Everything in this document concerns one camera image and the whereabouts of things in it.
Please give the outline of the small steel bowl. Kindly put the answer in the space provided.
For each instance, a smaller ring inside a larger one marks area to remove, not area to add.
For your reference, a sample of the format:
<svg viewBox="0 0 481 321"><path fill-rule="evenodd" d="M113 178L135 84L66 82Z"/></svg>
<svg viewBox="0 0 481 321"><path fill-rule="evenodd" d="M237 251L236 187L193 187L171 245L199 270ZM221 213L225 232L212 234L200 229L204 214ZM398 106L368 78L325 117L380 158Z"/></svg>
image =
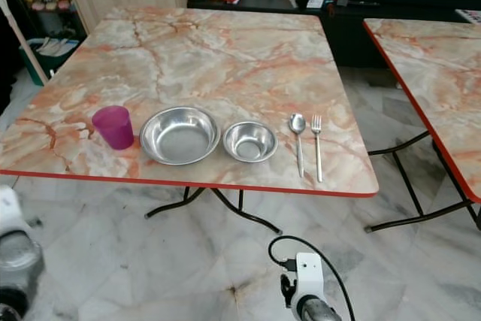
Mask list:
<svg viewBox="0 0 481 321"><path fill-rule="evenodd" d="M256 121L244 121L226 129L222 145L227 154L238 162L258 163L274 154L278 141L268 126Z"/></svg>

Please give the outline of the steel fork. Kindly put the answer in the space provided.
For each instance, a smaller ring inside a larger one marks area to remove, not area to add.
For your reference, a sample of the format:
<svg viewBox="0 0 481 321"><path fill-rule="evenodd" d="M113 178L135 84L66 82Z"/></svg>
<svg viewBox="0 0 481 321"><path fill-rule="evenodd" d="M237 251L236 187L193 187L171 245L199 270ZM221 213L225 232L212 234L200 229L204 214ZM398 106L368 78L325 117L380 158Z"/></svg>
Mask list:
<svg viewBox="0 0 481 321"><path fill-rule="evenodd" d="M315 135L316 179L320 183L323 183L322 139L320 139L320 135L322 134L322 116L315 114L310 118L310 130L313 135Z"/></svg>

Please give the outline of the steel spoon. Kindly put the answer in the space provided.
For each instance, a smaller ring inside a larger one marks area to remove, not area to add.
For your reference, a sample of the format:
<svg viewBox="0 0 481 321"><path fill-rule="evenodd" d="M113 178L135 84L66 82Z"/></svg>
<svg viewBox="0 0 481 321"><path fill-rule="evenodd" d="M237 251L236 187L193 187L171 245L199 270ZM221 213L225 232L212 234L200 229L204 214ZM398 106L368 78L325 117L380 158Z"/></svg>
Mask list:
<svg viewBox="0 0 481 321"><path fill-rule="evenodd" d="M298 162L298 174L304 176L304 159L302 150L301 135L306 129L306 121L302 114L292 114L289 118L289 128L295 133L296 162Z"/></svg>

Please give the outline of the large steel bowl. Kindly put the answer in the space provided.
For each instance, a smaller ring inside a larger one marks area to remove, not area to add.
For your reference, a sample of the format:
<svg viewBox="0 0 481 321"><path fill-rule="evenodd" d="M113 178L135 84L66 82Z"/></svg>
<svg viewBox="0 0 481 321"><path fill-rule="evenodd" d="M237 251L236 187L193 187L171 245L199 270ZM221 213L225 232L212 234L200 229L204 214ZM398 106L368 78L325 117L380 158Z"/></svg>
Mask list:
<svg viewBox="0 0 481 321"><path fill-rule="evenodd" d="M212 115L196 107L172 107L154 114L140 131L142 150L165 165L200 162L219 146L221 131Z"/></svg>

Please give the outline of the purple plastic cup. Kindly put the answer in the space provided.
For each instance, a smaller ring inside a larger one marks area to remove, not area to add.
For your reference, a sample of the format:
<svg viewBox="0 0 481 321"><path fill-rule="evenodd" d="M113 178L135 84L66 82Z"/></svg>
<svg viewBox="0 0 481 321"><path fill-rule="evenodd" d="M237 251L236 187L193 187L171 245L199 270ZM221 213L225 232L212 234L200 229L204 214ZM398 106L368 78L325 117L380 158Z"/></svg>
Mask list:
<svg viewBox="0 0 481 321"><path fill-rule="evenodd" d="M135 142L130 113L127 108L111 105L99 109L92 116L94 129L114 150L130 148Z"/></svg>

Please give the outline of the green plastic bin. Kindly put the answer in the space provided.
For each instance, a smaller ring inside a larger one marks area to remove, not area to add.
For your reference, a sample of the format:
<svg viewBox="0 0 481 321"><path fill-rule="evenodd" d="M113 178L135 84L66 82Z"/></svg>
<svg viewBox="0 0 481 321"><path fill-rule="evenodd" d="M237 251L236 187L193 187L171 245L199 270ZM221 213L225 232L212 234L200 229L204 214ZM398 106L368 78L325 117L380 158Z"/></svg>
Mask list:
<svg viewBox="0 0 481 321"><path fill-rule="evenodd" d="M41 54L37 54L35 52L35 49L41 46L41 43L44 42L44 39L33 38L33 39L29 39L28 42L30 44L31 50L33 50L35 57L37 57L38 63L41 64L41 67L44 70L44 73L48 77L52 76L52 74L54 74L55 71L59 69L59 67L63 66L63 63L65 63L65 61L68 60L69 57L76 52L77 47L79 46L79 45L76 46L71 53L65 54L64 56L48 57L48 56L42 56Z"/></svg>

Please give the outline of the wooden broom stick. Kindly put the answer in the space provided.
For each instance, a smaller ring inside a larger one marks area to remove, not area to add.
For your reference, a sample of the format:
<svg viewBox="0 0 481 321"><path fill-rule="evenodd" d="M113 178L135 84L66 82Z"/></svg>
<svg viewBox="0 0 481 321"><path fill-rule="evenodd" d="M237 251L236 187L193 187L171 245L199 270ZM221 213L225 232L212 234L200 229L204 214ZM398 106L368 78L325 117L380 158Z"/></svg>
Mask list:
<svg viewBox="0 0 481 321"><path fill-rule="evenodd" d="M41 64L38 63L37 57L35 57L33 50L31 50L29 42L22 35L20 26L17 25L17 21L15 21L13 13L11 13L10 11L10 6L8 4L8 1L0 0L0 6L2 9L2 13L8 20L11 29L13 29L13 32L17 37L17 41L18 43L20 43L20 46L22 47L22 50L25 56L27 56L30 66L34 70L35 74L38 76L39 83L41 83L41 85L45 85L49 81L48 77L46 77L46 74L44 73L44 70L42 69Z"/></svg>

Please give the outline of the pink white keypad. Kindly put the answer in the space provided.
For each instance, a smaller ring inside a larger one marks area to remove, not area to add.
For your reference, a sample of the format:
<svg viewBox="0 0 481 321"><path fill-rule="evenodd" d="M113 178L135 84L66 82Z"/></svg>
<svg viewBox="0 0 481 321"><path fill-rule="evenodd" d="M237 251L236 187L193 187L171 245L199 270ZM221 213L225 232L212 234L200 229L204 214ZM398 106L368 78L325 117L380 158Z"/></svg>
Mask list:
<svg viewBox="0 0 481 321"><path fill-rule="evenodd" d="M464 9L455 9L455 12L463 19L474 25L481 25L481 11L465 11Z"/></svg>

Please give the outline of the white papers stack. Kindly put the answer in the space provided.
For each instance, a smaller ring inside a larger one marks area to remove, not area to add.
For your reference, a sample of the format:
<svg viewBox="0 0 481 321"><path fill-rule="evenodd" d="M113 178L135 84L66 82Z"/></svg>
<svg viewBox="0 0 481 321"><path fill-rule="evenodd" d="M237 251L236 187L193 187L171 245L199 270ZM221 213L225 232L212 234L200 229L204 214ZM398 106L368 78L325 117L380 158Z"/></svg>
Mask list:
<svg viewBox="0 0 481 321"><path fill-rule="evenodd" d="M45 37L44 42L35 49L35 52L42 56L58 57L71 53L78 45L79 41L68 38Z"/></svg>

